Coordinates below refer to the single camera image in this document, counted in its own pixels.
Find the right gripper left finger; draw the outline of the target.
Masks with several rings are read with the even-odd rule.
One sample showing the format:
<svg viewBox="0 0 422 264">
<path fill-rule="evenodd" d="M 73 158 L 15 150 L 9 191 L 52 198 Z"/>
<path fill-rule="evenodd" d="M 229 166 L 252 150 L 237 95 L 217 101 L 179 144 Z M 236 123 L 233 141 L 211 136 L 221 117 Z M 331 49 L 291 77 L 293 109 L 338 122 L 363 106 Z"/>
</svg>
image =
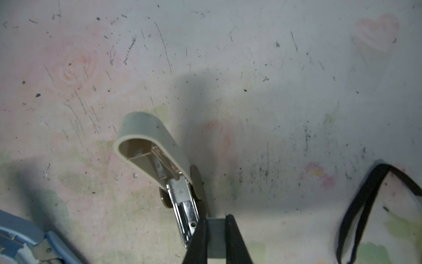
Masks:
<svg viewBox="0 0 422 264">
<path fill-rule="evenodd" d="M 208 222 L 201 217 L 188 246 L 182 264 L 207 264 L 208 261 Z"/>
</svg>

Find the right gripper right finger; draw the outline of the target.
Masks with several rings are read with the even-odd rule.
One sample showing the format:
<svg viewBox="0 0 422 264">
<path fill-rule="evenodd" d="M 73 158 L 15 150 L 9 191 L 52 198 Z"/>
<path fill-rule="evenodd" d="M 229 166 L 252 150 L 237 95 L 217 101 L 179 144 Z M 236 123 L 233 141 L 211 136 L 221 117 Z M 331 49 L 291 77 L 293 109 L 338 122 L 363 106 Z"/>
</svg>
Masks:
<svg viewBox="0 0 422 264">
<path fill-rule="evenodd" d="M 253 264 L 233 215 L 225 218 L 225 244 L 227 264 Z"/>
</svg>

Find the beige stapler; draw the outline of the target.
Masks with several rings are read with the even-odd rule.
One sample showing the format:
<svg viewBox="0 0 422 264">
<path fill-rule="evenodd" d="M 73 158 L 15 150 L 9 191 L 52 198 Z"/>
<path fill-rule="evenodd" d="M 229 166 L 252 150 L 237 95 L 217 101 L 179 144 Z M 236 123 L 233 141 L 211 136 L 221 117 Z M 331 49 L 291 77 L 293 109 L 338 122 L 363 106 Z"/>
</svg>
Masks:
<svg viewBox="0 0 422 264">
<path fill-rule="evenodd" d="M 187 248 L 200 218 L 209 214 L 197 166 L 189 162 L 163 122 L 147 112 L 132 112 L 123 118 L 113 150 L 158 185 L 160 199 L 173 210 Z"/>
</svg>

